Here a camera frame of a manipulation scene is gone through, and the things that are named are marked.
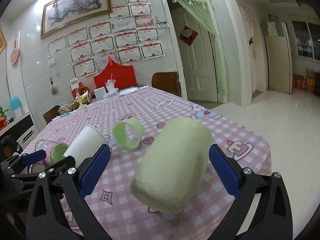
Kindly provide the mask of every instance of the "ceiling lamp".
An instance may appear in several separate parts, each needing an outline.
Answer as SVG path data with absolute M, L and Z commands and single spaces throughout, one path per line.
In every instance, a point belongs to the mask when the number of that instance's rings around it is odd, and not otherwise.
M 310 10 L 312 8 L 308 0 L 296 0 L 299 7 L 303 10 Z

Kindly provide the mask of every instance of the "green curtain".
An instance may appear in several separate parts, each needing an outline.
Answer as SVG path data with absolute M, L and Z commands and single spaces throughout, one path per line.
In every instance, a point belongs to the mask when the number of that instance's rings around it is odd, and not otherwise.
M 214 36 L 215 52 L 216 52 L 216 69 L 218 72 L 218 87 L 224 96 L 228 94 L 227 89 L 227 72 L 224 57 L 222 57 L 222 43 L 216 35 L 215 27 L 212 22 L 208 4 L 208 0 L 173 0 L 178 2 L 185 10 L 192 15 L 199 23 L 201 23 L 209 33 Z

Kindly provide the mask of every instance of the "metal bolt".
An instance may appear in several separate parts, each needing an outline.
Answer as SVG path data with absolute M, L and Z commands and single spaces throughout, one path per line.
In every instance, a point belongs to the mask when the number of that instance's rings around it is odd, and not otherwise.
M 252 170 L 250 168 L 244 168 L 243 172 L 247 175 L 250 175 L 252 173 Z
M 280 173 L 280 172 L 277 172 L 277 171 L 276 171 L 276 172 L 274 173 L 274 175 L 275 175 L 276 178 L 281 178 L 281 173 Z
M 76 171 L 77 171 L 76 168 L 70 168 L 70 169 L 68 169 L 68 173 L 69 173 L 69 174 L 74 174 L 74 173 L 76 173 Z
M 39 173 L 39 178 L 43 179 L 45 177 L 45 172 L 40 172 Z

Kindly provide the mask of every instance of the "gingham pattern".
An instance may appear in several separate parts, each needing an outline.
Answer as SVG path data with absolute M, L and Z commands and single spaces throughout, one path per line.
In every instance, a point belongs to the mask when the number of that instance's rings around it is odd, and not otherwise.
M 169 103 L 165 108 L 154 107 L 164 101 Z M 194 115 L 191 104 L 175 95 L 147 87 L 131 95 L 99 101 L 64 118 L 53 120 L 28 145 L 25 152 L 34 151 L 40 139 L 63 141 L 70 145 L 85 124 L 97 125 L 109 139 L 112 154 L 93 193 L 85 200 L 108 234 L 114 240 L 201 239 L 219 225 L 234 200 L 226 192 L 212 165 L 208 165 L 197 192 L 184 211 L 179 215 L 167 215 L 148 208 L 135 199 L 129 190 L 134 171 L 149 145 L 140 143 L 138 149 L 127 151 L 111 143 L 112 128 L 122 117 L 138 118 L 146 129 L 145 137 L 156 138 L 161 131 L 156 127 L 159 122 Z M 252 144 L 253 149 L 238 163 L 242 167 L 250 167 L 255 173 L 270 174 L 270 148 L 261 136 L 224 117 L 215 120 L 205 117 L 199 122 L 211 130 L 214 141 L 229 157 L 233 154 L 227 149 L 227 140 Z M 71 227 L 79 232 L 66 199 L 61 202 Z

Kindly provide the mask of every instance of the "blue gripper pad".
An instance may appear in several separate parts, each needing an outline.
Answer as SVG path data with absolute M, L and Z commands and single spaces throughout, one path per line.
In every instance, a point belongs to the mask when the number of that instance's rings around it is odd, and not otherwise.
M 91 195 L 111 157 L 110 148 L 106 145 L 84 172 L 80 181 L 80 197 Z
M 34 153 L 26 154 L 23 157 L 22 164 L 26 166 L 30 166 L 34 163 L 42 161 L 46 158 L 47 154 L 44 150 L 40 150 Z
M 209 160 L 216 170 L 228 194 L 238 198 L 240 195 L 240 183 L 238 176 L 214 145 L 212 145 L 209 149 Z

